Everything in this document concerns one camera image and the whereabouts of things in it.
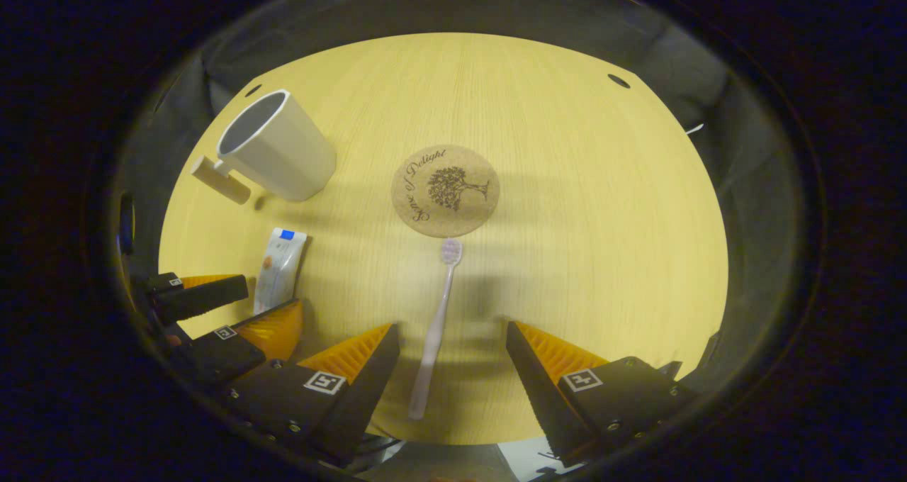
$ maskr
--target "tree engraving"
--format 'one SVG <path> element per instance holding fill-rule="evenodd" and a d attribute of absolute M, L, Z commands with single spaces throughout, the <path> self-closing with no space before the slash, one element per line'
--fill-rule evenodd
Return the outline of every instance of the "tree engraving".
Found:
<path fill-rule="evenodd" d="M 446 167 L 438 169 L 428 179 L 428 185 L 431 186 L 428 189 L 428 194 L 435 203 L 445 208 L 459 211 L 460 195 L 463 195 L 466 189 L 475 189 L 485 197 L 485 200 L 488 200 L 489 182 L 490 179 L 485 184 L 469 184 L 469 182 L 466 182 L 466 171 L 462 168 Z"/>

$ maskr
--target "mug handle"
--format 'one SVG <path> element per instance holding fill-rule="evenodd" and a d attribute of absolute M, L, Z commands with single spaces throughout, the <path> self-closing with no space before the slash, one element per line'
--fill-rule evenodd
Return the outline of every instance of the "mug handle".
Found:
<path fill-rule="evenodd" d="M 195 164 L 192 165 L 190 173 L 197 177 L 199 181 L 214 188 L 215 191 L 220 192 L 221 195 L 237 204 L 246 203 L 249 200 L 249 195 L 252 195 L 251 189 L 228 175 L 230 167 L 222 160 L 214 163 L 204 156 L 198 156 Z"/>

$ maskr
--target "toothpaste tube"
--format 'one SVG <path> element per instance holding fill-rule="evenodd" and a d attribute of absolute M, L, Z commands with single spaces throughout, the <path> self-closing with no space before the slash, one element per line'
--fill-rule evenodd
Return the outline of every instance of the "toothpaste tube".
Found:
<path fill-rule="evenodd" d="M 258 315 L 292 299 L 295 273 L 299 269 L 299 258 L 307 237 L 303 232 L 284 229 L 275 229 L 271 233 L 259 281 L 255 284 L 253 314 Z"/>

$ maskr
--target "dark background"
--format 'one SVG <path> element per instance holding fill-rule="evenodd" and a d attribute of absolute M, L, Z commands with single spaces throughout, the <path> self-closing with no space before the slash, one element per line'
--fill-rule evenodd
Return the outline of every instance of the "dark background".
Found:
<path fill-rule="evenodd" d="M 3 97 L 12 356 L 2 463 L 13 478 L 299 478 L 163 378 L 86 269 L 103 200 L 90 169 L 116 153 L 116 113 L 140 107 L 159 86 L 156 69 L 186 45 L 262 1 L 0 4 L 13 85 Z M 816 148 L 827 230 L 819 292 L 781 365 L 689 444 L 632 466 L 644 472 L 634 479 L 903 473 L 900 0 L 649 1 L 709 20 L 784 80 Z"/>

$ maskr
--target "cork coaster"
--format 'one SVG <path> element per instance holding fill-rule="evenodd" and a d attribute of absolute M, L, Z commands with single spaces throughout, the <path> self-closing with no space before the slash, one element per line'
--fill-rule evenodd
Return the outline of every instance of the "cork coaster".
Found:
<path fill-rule="evenodd" d="M 406 158 L 394 174 L 391 198 L 401 220 L 432 237 L 456 237 L 485 223 L 501 184 L 485 158 L 455 145 L 437 145 Z"/>

